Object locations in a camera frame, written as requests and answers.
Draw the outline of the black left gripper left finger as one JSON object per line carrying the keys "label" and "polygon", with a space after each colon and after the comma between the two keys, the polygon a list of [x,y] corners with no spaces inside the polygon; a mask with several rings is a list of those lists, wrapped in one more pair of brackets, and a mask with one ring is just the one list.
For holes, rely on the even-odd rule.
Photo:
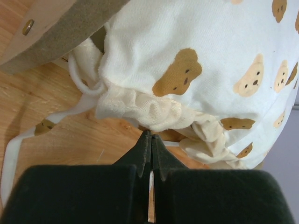
{"label": "black left gripper left finger", "polygon": [[112,165],[39,165],[15,185],[3,224],[144,224],[148,221],[151,134]]}

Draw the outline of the large bear print cushion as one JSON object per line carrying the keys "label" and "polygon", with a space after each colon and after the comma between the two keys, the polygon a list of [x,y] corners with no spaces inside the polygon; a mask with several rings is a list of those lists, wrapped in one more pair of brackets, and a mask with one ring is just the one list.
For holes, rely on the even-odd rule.
{"label": "large bear print cushion", "polygon": [[86,39],[68,56],[79,102],[9,141],[3,204],[23,139],[90,109],[166,132],[165,142],[211,168],[263,162],[297,94],[298,1],[132,0],[104,27],[103,51]]}

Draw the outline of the wooden striped pet bed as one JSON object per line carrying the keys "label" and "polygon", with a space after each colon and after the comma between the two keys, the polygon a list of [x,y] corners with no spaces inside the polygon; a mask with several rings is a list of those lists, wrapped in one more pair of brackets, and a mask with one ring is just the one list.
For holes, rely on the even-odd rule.
{"label": "wooden striped pet bed", "polygon": [[14,74],[56,60],[97,32],[126,0],[36,0],[0,60]]}

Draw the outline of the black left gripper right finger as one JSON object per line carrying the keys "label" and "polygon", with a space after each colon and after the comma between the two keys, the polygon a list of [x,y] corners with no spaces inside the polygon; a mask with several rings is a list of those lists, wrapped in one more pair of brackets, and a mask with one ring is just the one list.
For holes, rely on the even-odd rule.
{"label": "black left gripper right finger", "polygon": [[292,224],[272,175],[261,170],[189,169],[152,137],[158,224]]}

